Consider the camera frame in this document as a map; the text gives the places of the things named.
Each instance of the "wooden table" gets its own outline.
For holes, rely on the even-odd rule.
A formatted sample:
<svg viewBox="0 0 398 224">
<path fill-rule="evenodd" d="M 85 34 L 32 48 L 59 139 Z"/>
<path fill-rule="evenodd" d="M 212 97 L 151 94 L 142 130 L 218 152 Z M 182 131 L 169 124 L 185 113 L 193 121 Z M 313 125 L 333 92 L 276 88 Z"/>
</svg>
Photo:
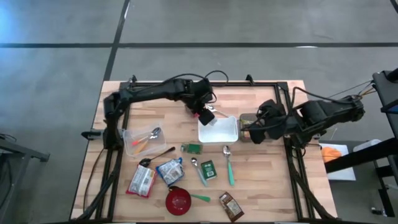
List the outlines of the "wooden table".
<svg viewBox="0 0 398 224">
<path fill-rule="evenodd" d="M 93 127 L 104 129 L 103 98 L 116 91 L 120 82 L 105 82 L 101 91 Z M 303 81 L 288 81 L 290 92 L 294 86 L 304 88 Z M 264 101 L 275 99 L 273 88 L 269 87 L 224 87 L 215 88 L 218 101 L 213 103 L 216 109 L 239 117 L 242 113 L 253 113 Z M 304 93 L 297 92 L 295 104 L 307 101 Z M 153 100 L 131 105 L 128 129 L 143 127 L 154 122 L 163 122 L 167 148 L 175 146 L 180 149 L 183 142 L 198 142 L 197 120 L 186 114 L 182 102 Z M 82 213 L 84 190 L 91 169 L 98 154 L 103 148 L 101 140 L 90 141 L 80 177 L 72 218 Z M 171 215 L 165 207 L 167 186 L 158 176 L 152 188 L 150 198 L 125 194 L 134 175 L 139 159 L 123 155 L 123 162 L 118 184 L 118 194 L 114 208 L 115 222 L 229 222 L 218 197 L 229 192 L 245 212 L 239 222 L 271 222 L 297 220 L 289 172 L 285 157 L 284 144 L 281 139 L 255 145 L 250 142 L 236 142 L 231 146 L 231 162 L 234 171 L 235 186 L 228 182 L 226 159 L 221 146 L 204 146 L 203 154 L 196 156 L 200 162 L 213 160 L 217 178 L 208 181 L 204 187 L 190 163 L 191 154 L 176 150 L 152 162 L 155 168 L 173 158 L 183 157 L 185 176 L 175 185 L 185 188 L 191 194 L 207 195 L 211 202 L 192 199 L 192 207 L 180 217 Z M 88 202 L 98 193 L 103 173 L 105 154 L 101 156 L 88 191 Z M 307 147 L 304 157 L 308 181 L 312 192 L 320 203 L 332 215 L 336 216 L 335 204 L 331 194 L 325 166 L 318 146 Z M 108 211 L 108 196 L 105 198 L 104 210 Z M 305 202 L 300 190 L 303 210 Z"/>
</svg>

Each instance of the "gray floor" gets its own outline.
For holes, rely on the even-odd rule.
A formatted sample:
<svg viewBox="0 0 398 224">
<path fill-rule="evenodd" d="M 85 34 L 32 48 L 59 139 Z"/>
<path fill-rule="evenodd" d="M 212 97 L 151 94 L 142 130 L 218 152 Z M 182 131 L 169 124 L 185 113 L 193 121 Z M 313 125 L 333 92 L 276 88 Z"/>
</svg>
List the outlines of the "gray floor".
<svg viewBox="0 0 398 224">
<path fill-rule="evenodd" d="M 123 2 L 0 1 L 0 43 L 112 42 Z M 389 0 L 132 0 L 121 42 L 398 42 L 398 13 Z M 0 49 L 0 132 L 51 153 L 46 164 L 31 162 L 16 223 L 68 219 L 87 145 L 80 133 L 92 124 L 110 51 Z M 302 79 L 309 91 L 329 96 L 396 68 L 397 55 L 393 47 L 119 49 L 110 79 L 135 74 L 163 80 L 222 69 L 232 80 L 248 73 L 258 80 Z M 337 125 L 333 139 L 392 137 L 377 95 L 363 101 L 365 117 Z M 351 189 L 369 198 L 365 189 L 375 179 L 366 183 L 358 191 L 332 183 L 341 218 L 370 222 L 369 203 L 353 203 L 344 194 Z"/>
</svg>

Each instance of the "brown package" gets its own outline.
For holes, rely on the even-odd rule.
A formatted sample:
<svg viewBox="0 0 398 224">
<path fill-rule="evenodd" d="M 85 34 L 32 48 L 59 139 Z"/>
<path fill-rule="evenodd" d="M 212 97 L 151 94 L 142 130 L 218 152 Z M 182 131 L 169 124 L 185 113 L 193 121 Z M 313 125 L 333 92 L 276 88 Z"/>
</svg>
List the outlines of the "brown package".
<svg viewBox="0 0 398 224">
<path fill-rule="evenodd" d="M 228 192 L 225 192 L 220 196 L 220 202 L 231 222 L 235 222 L 244 215 L 241 207 Z"/>
</svg>

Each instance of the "red bowl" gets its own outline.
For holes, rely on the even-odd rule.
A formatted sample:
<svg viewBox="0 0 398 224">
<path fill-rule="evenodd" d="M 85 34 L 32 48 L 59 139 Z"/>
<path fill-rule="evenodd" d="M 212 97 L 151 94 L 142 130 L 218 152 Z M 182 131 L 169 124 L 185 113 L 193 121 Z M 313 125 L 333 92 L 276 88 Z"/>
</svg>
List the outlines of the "red bowl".
<svg viewBox="0 0 398 224">
<path fill-rule="evenodd" d="M 181 188 L 173 188 L 166 197 L 166 208 L 173 215 L 183 215 L 191 207 L 191 195 Z"/>
</svg>

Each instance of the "green package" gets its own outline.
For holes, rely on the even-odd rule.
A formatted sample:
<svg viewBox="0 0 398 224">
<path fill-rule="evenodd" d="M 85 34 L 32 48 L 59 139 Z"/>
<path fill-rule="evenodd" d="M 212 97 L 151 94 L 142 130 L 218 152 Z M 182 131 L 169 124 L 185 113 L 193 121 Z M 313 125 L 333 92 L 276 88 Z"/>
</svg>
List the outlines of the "green package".
<svg viewBox="0 0 398 224">
<path fill-rule="evenodd" d="M 190 154 L 198 154 L 198 155 L 200 155 L 201 154 L 201 151 L 202 151 L 202 145 L 201 144 L 189 144 L 189 143 L 187 143 L 187 144 L 182 144 L 181 145 L 181 151 L 182 152 L 187 152 L 187 153 L 190 153 Z"/>
<path fill-rule="evenodd" d="M 200 165 L 206 180 L 210 180 L 217 177 L 213 161 L 202 162 Z"/>
</svg>

